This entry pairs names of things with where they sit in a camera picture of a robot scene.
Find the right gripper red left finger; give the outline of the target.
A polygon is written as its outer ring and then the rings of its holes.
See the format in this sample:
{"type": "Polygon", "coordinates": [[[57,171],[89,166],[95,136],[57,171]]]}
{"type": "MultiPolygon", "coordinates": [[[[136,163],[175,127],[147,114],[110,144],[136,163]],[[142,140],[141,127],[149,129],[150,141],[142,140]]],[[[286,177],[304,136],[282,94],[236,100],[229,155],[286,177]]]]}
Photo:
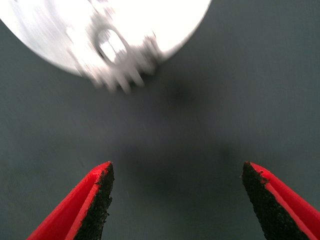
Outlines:
{"type": "Polygon", "coordinates": [[[110,161],[93,168],[30,234],[29,240],[100,240],[112,202],[110,161]]]}

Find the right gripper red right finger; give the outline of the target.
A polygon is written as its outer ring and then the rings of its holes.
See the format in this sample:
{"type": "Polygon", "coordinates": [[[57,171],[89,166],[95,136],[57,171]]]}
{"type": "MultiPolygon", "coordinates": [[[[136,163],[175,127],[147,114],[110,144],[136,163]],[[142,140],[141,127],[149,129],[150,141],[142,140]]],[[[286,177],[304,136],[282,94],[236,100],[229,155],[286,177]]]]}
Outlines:
{"type": "Polygon", "coordinates": [[[267,240],[320,238],[320,212],[272,172],[247,161],[241,179],[267,240]]]}

